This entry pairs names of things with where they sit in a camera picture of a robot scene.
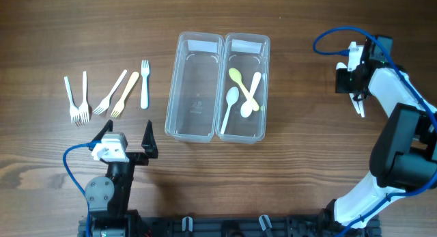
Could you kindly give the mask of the light blue plastic fork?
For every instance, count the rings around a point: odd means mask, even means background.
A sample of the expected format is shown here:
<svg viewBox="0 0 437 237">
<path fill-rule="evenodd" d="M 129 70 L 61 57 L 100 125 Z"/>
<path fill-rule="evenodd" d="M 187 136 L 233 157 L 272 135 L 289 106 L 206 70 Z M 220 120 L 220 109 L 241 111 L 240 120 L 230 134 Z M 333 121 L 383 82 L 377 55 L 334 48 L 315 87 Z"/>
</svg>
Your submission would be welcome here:
<svg viewBox="0 0 437 237">
<path fill-rule="evenodd" d="M 142 87 L 141 87 L 140 106 L 142 109 L 147 109 L 149 107 L 148 83 L 147 83 L 149 75 L 150 75 L 149 61 L 144 59 L 141 61 Z"/>
</svg>

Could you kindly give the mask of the white wide-handle spoon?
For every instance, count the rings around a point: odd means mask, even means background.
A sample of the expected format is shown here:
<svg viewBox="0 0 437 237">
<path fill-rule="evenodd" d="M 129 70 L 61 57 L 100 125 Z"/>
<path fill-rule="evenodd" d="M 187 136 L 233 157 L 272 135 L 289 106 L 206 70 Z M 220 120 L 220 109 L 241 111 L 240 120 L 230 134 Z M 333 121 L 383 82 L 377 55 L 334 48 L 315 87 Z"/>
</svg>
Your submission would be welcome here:
<svg viewBox="0 0 437 237">
<path fill-rule="evenodd" d="M 251 88 L 249 90 L 249 96 L 251 97 L 251 99 L 244 102 L 243 105 L 241 106 L 240 114 L 242 117 L 248 117 L 248 116 L 250 116 L 252 111 L 259 110 L 259 107 L 253 103 L 253 101 L 255 100 L 253 97 L 254 97 L 254 94 L 256 92 L 257 86 L 259 85 L 259 82 L 261 80 L 261 77 L 262 77 L 262 75 L 260 72 L 256 72 L 253 75 L 253 79 L 251 82 Z"/>
</svg>

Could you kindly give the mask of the yellow plastic spoon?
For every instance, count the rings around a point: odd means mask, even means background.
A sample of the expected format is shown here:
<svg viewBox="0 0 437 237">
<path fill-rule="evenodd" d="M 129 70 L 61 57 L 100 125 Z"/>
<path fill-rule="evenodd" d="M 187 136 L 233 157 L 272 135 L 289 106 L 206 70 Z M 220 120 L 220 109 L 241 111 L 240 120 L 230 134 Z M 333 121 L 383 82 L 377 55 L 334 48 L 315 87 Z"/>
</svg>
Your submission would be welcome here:
<svg viewBox="0 0 437 237">
<path fill-rule="evenodd" d="M 238 86 L 242 90 L 242 93 L 244 94 L 246 99 L 252 104 L 252 106 L 253 106 L 252 109 L 254 111 L 258 111 L 259 105 L 253 98 L 249 99 L 249 91 L 246 89 L 246 87 L 242 83 L 242 75 L 241 75 L 240 71 L 237 70 L 236 68 L 230 68 L 229 69 L 229 76 L 232 79 L 232 81 L 234 81 L 235 83 L 238 84 Z"/>
</svg>

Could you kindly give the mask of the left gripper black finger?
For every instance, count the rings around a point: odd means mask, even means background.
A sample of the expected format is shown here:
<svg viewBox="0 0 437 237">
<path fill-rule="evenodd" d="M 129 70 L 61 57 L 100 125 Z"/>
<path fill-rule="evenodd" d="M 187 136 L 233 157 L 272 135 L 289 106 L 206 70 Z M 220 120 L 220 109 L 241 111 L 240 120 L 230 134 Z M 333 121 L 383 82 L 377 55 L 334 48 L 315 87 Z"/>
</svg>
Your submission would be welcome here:
<svg viewBox="0 0 437 237">
<path fill-rule="evenodd" d="M 102 130 L 92 139 L 91 142 L 100 141 L 107 132 L 113 131 L 113 121 L 108 120 Z"/>
<path fill-rule="evenodd" d="M 141 147 L 144 149 L 148 158 L 158 157 L 158 148 L 154 138 L 152 122 L 150 120 L 147 121 Z"/>
</svg>

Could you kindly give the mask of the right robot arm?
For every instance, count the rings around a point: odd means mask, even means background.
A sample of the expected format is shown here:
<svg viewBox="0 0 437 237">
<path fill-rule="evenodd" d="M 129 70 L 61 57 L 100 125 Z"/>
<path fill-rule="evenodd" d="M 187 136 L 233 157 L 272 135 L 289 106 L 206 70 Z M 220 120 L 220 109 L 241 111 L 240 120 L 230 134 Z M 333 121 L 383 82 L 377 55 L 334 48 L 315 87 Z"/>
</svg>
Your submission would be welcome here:
<svg viewBox="0 0 437 237">
<path fill-rule="evenodd" d="M 318 216 L 318 229 L 356 232 L 393 202 L 436 188 L 436 108 L 423 99 L 408 74 L 389 61 L 393 40 L 368 37 L 351 42 L 336 66 L 335 91 L 349 94 L 360 115 L 374 96 L 388 120 L 369 160 L 369 172 Z"/>
</svg>

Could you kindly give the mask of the white slim spoon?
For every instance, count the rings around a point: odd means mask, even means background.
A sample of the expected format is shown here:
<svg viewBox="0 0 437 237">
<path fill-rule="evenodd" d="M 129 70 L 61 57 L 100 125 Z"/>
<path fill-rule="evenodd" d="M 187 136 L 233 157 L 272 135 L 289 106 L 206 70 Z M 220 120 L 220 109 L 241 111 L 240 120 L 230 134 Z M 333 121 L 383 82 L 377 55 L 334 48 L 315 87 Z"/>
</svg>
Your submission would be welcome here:
<svg viewBox="0 0 437 237">
<path fill-rule="evenodd" d="M 220 133 L 223 135 L 225 133 L 225 130 L 227 128 L 227 123 L 229 119 L 229 114 L 231 111 L 231 107 L 238 101 L 239 99 L 239 90 L 237 87 L 231 87 L 226 95 L 226 103 L 227 103 L 227 110 L 225 113 L 225 117 L 223 118 L 223 123 L 221 126 Z"/>
</svg>

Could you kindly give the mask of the white plastic spoon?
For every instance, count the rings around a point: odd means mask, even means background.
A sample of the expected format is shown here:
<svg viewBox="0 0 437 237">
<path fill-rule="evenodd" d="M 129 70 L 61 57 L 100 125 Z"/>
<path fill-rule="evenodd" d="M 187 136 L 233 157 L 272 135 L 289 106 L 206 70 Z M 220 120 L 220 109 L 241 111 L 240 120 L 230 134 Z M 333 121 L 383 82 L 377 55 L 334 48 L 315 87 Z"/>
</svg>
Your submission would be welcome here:
<svg viewBox="0 0 437 237">
<path fill-rule="evenodd" d="M 336 65 L 336 69 L 346 69 L 346 65 L 344 63 L 339 62 Z M 353 93 L 349 93 L 351 102 L 356 110 L 356 112 L 362 117 L 365 117 L 365 111 L 364 111 L 364 106 L 363 106 L 363 102 L 362 101 L 355 101 L 354 100 L 354 94 Z"/>
<path fill-rule="evenodd" d="M 356 66 L 354 64 L 348 63 L 348 72 L 350 73 L 350 99 L 352 102 L 353 107 L 355 108 L 355 111 L 360 115 L 361 109 L 359 107 L 359 104 L 357 101 L 354 100 L 354 96 L 357 93 L 358 90 L 358 79 L 356 74 Z"/>
</svg>

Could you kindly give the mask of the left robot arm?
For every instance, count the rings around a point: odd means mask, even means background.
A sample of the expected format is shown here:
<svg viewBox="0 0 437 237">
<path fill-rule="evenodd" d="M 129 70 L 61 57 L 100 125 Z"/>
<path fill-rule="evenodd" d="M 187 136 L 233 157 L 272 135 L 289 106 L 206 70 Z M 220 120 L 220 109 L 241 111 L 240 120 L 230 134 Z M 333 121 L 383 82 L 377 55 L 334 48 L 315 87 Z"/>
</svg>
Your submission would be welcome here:
<svg viewBox="0 0 437 237">
<path fill-rule="evenodd" d="M 104 176 L 95 177 L 85 187 L 89 216 L 86 236 L 152 236 L 152 230 L 128 202 L 136 166 L 147 166 L 158 157 L 152 122 L 148 121 L 141 142 L 142 152 L 128 152 L 126 136 L 113 131 L 109 120 L 90 142 L 94 160 L 107 165 Z"/>
</svg>

